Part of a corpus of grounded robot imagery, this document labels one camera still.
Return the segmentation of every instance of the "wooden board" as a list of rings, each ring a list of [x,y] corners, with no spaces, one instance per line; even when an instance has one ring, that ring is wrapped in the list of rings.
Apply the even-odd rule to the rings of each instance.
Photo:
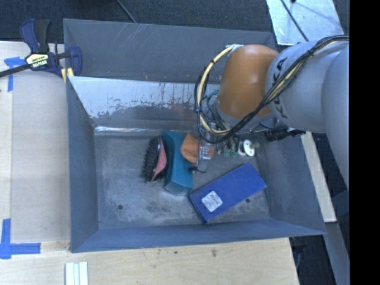
[[[71,254],[44,243],[41,255],[0,260],[0,284],[64,284],[66,262],[88,262],[97,284],[299,284],[288,239]]]

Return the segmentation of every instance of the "wire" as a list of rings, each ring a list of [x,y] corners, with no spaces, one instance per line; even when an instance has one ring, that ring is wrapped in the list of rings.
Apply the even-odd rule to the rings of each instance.
[[[304,32],[302,31],[302,29],[300,28],[300,26],[298,25],[297,21],[295,20],[295,18],[293,17],[293,15],[291,14],[291,12],[289,11],[288,7],[286,6],[284,0],[280,0],[281,3],[284,5],[285,7],[285,10],[287,11],[287,13],[289,14],[290,16],[290,19],[292,19],[292,21],[294,22],[295,26],[297,27],[297,29],[299,30],[299,32],[301,33],[302,37],[308,42],[309,41],[309,38],[306,37],[306,35],[304,34]]]
[[[293,64],[291,64],[288,69],[285,70],[285,72],[277,80],[277,83],[274,84],[268,90],[264,98],[261,100],[260,104],[257,106],[257,108],[253,112],[246,115],[242,120],[240,120],[234,127],[230,129],[216,130],[212,128],[212,126],[209,125],[205,121],[205,119],[202,117],[201,99],[202,99],[202,95],[205,92],[205,88],[207,86],[208,74],[211,71],[211,68],[215,65],[216,62],[219,61],[219,59],[222,56],[230,52],[234,48],[234,45],[225,48],[207,65],[207,67],[205,68],[205,70],[202,72],[202,74],[199,76],[199,79],[195,83],[195,88],[194,88],[195,112],[197,113],[197,126],[198,126],[199,134],[202,136],[202,138],[206,142],[210,144],[217,144],[225,140],[228,140],[230,137],[234,136],[237,132],[239,132],[249,121],[251,121],[251,119],[255,117],[263,107],[270,104],[283,91],[285,91],[292,84],[292,82],[297,78],[302,68],[305,66],[307,61],[310,60],[314,56],[314,54],[318,53],[321,49],[327,47],[328,45],[331,45],[335,42],[340,42],[340,41],[349,41],[349,39],[350,39],[349,36],[331,36],[331,37],[323,38],[320,41],[318,41],[311,49],[309,49],[306,53],[298,57],[296,61]],[[207,138],[203,134],[202,126],[213,134],[223,135],[223,136],[216,138],[214,140],[211,140],[210,138]]]
[[[120,0],[116,0],[116,1],[121,6],[121,8],[126,12],[126,14],[128,15],[128,17],[132,20],[132,22],[133,23],[137,23],[136,20],[134,19],[134,17],[132,17],[132,15],[129,13],[129,11],[125,8],[125,6],[123,5],[123,3],[121,3]]]

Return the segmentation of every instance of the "yellow cable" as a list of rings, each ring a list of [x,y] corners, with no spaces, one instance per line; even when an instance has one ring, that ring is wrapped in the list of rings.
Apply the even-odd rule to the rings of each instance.
[[[201,81],[199,82],[199,87],[198,87],[198,93],[197,93],[197,103],[198,103],[198,107],[200,107],[201,106],[201,100],[202,100],[202,91],[203,91],[203,86],[204,86],[204,84],[205,84],[205,82],[206,82],[206,78],[207,78],[207,75],[208,75],[208,73],[211,71],[211,69],[212,69],[212,67],[219,61],[219,59],[221,58],[221,57],[223,57],[226,53],[228,53],[228,52],[230,52],[232,49],[234,48],[234,46],[233,45],[231,45],[231,46],[229,46],[229,47],[227,47],[227,48],[225,48],[223,51],[221,51],[208,65],[207,65],[207,67],[206,67],[206,69],[205,69],[205,71],[204,71],[204,73],[203,73],[203,76],[202,76],[202,78],[201,78]],[[204,118],[202,117],[202,115],[200,115],[199,116],[199,119],[200,119],[200,121],[201,121],[201,123],[202,123],[202,126],[206,129],[206,130],[208,130],[208,131],[210,131],[210,132],[212,132],[212,133],[214,133],[214,134],[225,134],[225,133],[228,133],[230,130],[229,129],[227,129],[227,130],[220,130],[220,131],[218,131],[218,130],[214,130],[214,129],[212,129],[212,128],[210,128],[210,126],[208,125],[208,123],[206,123],[206,121],[204,120]]]

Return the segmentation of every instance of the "blue tape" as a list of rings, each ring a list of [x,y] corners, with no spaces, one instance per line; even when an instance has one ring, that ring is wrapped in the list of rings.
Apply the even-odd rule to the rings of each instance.
[[[11,219],[2,221],[0,259],[10,259],[18,254],[40,254],[41,243],[11,244]]]
[[[9,68],[18,67],[20,65],[26,64],[24,59],[20,57],[13,57],[4,59],[4,62],[9,66]],[[13,90],[13,74],[9,75],[8,79],[8,92]]]

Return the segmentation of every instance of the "bin floor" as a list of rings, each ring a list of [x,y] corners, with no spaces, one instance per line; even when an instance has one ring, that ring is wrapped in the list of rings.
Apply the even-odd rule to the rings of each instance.
[[[164,189],[163,180],[148,183],[141,176],[145,150],[151,137],[130,136],[128,133],[95,136],[101,229],[202,223],[188,197],[172,195]],[[223,155],[215,154],[206,173],[194,174],[194,189],[246,162],[252,162],[257,169],[253,158],[226,159]],[[210,223],[268,218],[265,192],[260,191]]]

